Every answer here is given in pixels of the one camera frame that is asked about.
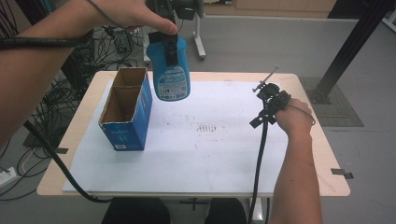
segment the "power strip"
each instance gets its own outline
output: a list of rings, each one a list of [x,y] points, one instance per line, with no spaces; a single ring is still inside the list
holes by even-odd
[[[15,173],[14,167],[10,167],[6,171],[3,171],[0,174],[0,188],[4,187],[8,183],[12,182],[13,180],[18,179],[17,174]]]

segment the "blue cardboard box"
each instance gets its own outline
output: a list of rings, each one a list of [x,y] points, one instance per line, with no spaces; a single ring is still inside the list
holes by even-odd
[[[99,126],[115,150],[145,148],[151,105],[147,69],[121,68],[99,119]]]

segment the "table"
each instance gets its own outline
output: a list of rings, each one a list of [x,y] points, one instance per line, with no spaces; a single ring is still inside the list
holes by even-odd
[[[64,135],[60,147],[68,148],[68,152],[60,155],[65,165],[70,169],[73,158],[76,154],[76,149],[81,141],[84,133],[87,130],[88,124],[91,120],[92,114],[102,98],[105,87],[111,81],[116,72],[99,72],[95,75],[92,84],[87,90],[84,99],[82,100],[76,115],[74,116],[67,132]],[[243,82],[256,82],[263,80],[268,74],[263,73],[210,73],[210,72],[191,72],[191,80],[193,81],[243,81]],[[294,74],[274,74],[269,82],[280,83],[282,89],[286,90],[294,98],[301,99],[308,102],[303,87],[297,76]],[[313,150],[314,160],[316,163],[318,182],[320,186],[321,196],[347,196],[350,193],[349,186],[342,175],[333,175],[331,169],[339,168],[338,162],[332,153],[332,149],[322,131],[321,127],[317,124],[313,126]],[[37,192],[40,195],[77,195],[76,192],[63,191],[65,177],[57,165],[52,161],[49,169],[43,176]],[[91,192],[96,196],[154,196],[153,193],[146,192]],[[272,192],[259,192],[260,197],[271,196]],[[200,193],[166,193],[159,192],[155,194],[158,197],[171,196],[171,197],[249,197],[248,194],[232,193],[232,192],[206,192]]]

